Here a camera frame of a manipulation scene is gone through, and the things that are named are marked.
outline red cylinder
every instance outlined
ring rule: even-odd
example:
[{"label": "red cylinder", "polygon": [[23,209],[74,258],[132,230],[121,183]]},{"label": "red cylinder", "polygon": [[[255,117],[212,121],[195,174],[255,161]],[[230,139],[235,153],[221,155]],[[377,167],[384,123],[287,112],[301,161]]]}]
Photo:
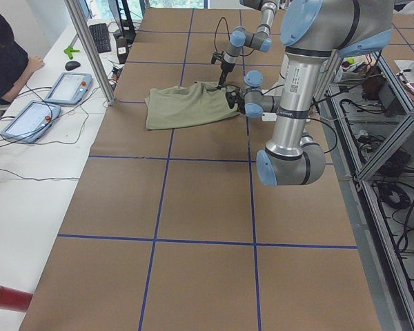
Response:
[{"label": "red cylinder", "polygon": [[31,293],[18,291],[13,288],[6,288],[0,285],[0,309],[26,312],[31,299]]}]

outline industrial robot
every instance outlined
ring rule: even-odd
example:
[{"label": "industrial robot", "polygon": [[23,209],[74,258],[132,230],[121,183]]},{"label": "industrial robot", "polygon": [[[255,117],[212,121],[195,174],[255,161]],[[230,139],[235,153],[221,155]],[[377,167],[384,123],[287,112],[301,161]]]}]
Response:
[{"label": "industrial robot", "polygon": [[[225,52],[214,53],[221,61],[219,88],[226,86],[244,46],[270,50],[270,29],[279,0],[240,0],[260,10],[256,33],[239,26],[230,36]],[[228,93],[230,106],[238,103],[249,118],[276,112],[276,124],[265,150],[257,153],[257,173],[266,185],[305,185],[318,180],[325,170],[324,152],[305,130],[313,92],[322,64],[336,49],[341,58],[382,50],[391,40],[394,0],[294,0],[288,6],[281,28],[288,63],[280,96],[262,94],[263,76],[253,70],[244,78],[245,87]]]}]

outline human arm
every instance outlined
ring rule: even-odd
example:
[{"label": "human arm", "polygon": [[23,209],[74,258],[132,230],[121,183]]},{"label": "human arm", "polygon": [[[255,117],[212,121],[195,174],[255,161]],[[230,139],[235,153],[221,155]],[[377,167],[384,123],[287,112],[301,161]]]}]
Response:
[{"label": "human arm", "polygon": [[29,81],[29,78],[37,70],[44,67],[43,59],[40,57],[30,57],[25,70],[21,73],[20,77],[14,82],[13,87],[7,91],[1,98],[9,103],[13,102],[14,99],[19,95],[21,89]]}]

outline folded cloth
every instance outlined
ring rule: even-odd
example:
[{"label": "folded cloth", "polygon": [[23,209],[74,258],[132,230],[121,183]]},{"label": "folded cloth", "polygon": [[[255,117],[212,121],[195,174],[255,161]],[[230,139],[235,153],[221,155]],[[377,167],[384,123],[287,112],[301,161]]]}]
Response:
[{"label": "folded cloth", "polygon": [[216,87],[217,83],[198,81],[188,88],[150,90],[146,99],[146,127],[149,130],[185,128],[238,115],[236,107],[228,107],[225,89]]}]

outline tablet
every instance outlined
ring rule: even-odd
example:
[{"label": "tablet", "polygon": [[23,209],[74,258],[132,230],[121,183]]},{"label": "tablet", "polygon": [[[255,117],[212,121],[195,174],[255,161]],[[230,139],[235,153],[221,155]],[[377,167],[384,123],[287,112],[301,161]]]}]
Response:
[{"label": "tablet", "polygon": [[77,105],[87,93],[91,83],[90,74],[63,72],[50,89],[45,101],[64,106]]},{"label": "tablet", "polygon": [[60,115],[61,107],[42,101],[31,101],[1,131],[1,136],[13,141],[34,143]]}]

